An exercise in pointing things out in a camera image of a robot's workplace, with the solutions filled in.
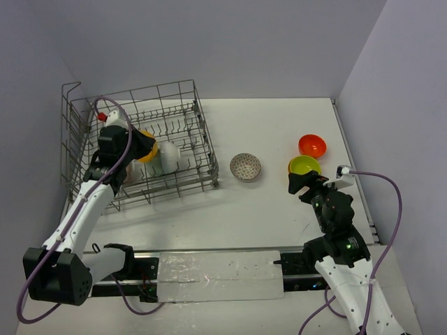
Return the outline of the yellow-orange bowl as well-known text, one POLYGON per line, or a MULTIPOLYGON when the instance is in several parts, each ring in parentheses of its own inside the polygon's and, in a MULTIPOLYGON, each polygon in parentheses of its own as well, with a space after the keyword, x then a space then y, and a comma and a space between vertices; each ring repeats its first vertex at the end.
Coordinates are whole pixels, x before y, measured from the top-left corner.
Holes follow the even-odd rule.
MULTIPOLYGON (((152 138, 153 140, 155 140, 155 137, 151 133, 149 133, 147 131, 144 131, 144 130, 140 130, 140 132, 144 136, 152 138)), ((143 156, 142 158, 139 158, 138 162, 140 162, 140 163, 148 163, 148 162, 150 162, 157 155, 158 150, 159 150, 158 142, 155 142, 153 147, 152 147, 151 152, 149 154, 147 154, 146 156, 143 156)))

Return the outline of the white patterned bowl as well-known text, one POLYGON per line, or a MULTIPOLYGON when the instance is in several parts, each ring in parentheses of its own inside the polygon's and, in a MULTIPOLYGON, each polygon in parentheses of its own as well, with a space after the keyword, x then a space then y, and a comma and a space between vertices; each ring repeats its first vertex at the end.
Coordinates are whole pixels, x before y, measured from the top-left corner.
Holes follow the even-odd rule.
POLYGON ((179 147, 172 142, 162 142, 159 147, 161 166, 165 174, 170 174, 178 169, 181 159, 179 147))

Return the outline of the light blue ribbed bowl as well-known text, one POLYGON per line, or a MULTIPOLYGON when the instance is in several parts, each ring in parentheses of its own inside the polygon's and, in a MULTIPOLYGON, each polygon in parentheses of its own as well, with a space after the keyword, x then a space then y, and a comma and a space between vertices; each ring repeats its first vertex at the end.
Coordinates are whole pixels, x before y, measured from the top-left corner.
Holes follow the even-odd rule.
POLYGON ((161 156, 157 154, 151 161, 145 163, 145 168, 150 177, 160 177, 165 174, 161 156))

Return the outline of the pink speckled bowl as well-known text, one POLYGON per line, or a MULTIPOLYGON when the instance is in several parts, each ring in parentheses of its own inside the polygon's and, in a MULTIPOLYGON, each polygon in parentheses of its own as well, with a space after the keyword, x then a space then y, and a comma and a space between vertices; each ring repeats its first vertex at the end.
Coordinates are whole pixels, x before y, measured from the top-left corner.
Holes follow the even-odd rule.
POLYGON ((126 178, 124 180, 125 184, 128 183, 132 183, 135 178, 136 178, 136 168, 135 168, 135 164, 133 162, 131 162, 127 167, 126 167, 126 178))

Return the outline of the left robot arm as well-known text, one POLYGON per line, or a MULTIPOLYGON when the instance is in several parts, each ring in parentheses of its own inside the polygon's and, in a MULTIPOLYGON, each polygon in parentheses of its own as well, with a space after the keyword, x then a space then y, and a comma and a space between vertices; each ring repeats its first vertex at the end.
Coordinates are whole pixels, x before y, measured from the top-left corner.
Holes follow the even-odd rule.
POLYGON ((101 129, 98 150, 73 206, 40 248, 29 248, 24 254, 25 292, 33 300, 79 306, 92 286, 105 277, 125 279, 135 273, 132 246, 106 244, 88 260, 82 255, 98 219, 124 183, 127 167, 150 155, 155 145, 154 138, 135 128, 101 129))

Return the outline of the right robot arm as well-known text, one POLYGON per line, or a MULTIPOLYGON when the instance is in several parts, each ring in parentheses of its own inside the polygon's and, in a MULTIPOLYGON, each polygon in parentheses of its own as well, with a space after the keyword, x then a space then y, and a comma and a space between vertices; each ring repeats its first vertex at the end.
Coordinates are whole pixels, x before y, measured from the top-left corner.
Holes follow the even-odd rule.
POLYGON ((322 232, 305 243, 303 266, 322 275, 333 299, 341 306, 353 334, 405 334, 391 311, 376 273, 387 252, 377 261, 353 224, 353 198, 341 191, 354 183, 359 173, 347 165, 328 179, 317 171, 289 173, 288 192, 306 192, 299 199, 310 204, 322 232))

